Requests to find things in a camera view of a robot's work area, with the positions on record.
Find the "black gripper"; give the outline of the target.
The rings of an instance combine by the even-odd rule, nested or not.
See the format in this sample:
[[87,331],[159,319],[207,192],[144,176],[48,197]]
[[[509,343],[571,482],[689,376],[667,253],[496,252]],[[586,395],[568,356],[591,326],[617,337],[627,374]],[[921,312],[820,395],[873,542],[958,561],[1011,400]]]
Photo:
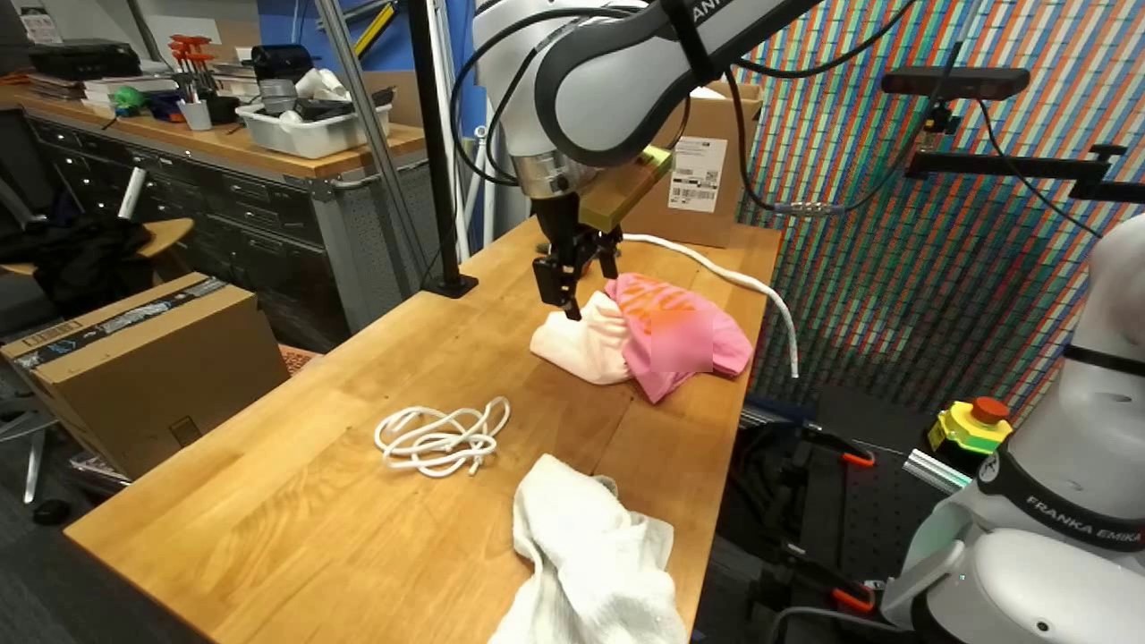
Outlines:
[[617,276],[617,228],[598,233],[580,220],[574,197],[537,201],[533,220],[546,246],[533,257],[533,278],[542,306],[580,324],[574,284],[598,260],[609,278]]

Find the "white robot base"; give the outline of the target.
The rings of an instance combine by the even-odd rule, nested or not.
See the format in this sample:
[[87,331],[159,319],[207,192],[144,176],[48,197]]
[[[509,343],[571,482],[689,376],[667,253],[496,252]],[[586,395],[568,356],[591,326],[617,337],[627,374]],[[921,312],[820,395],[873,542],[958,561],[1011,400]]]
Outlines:
[[1145,644],[1145,220],[1086,257],[1060,378],[916,528],[880,597],[950,644]]

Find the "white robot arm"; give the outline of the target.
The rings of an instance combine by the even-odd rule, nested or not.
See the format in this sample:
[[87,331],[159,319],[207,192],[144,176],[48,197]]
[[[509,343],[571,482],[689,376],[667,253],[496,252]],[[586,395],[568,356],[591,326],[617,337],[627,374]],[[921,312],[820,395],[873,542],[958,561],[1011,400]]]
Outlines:
[[820,0],[479,0],[472,67],[546,252],[537,293],[580,314],[586,260],[616,276],[617,227],[586,227],[591,180],[632,161],[689,97]]

